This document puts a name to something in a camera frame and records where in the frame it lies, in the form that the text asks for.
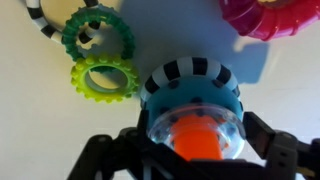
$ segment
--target black and white striped ring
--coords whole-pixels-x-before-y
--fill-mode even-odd
[[[84,0],[84,2],[87,8],[98,8],[99,5],[98,0]],[[40,29],[40,31],[48,38],[61,43],[62,34],[46,20],[42,11],[40,0],[26,0],[26,4],[33,23]],[[79,40],[81,43],[85,44],[89,42],[93,38],[94,32],[98,30],[99,27],[100,23],[90,23],[89,27],[79,35]]]
[[[183,57],[164,64],[153,71],[141,89],[141,102],[147,102],[153,93],[170,81],[194,75],[217,80],[229,88],[238,98],[240,96],[236,77],[218,61],[198,57]]]

